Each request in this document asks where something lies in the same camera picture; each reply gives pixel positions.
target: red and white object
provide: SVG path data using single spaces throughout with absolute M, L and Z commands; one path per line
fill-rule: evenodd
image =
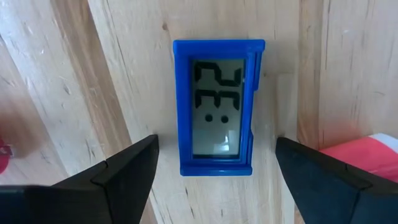
M 0 139 L 0 174 L 6 170 L 12 156 L 11 147 L 6 145 L 4 141 Z
M 398 182 L 398 139 L 386 134 L 346 142 L 321 150 L 347 164 Z

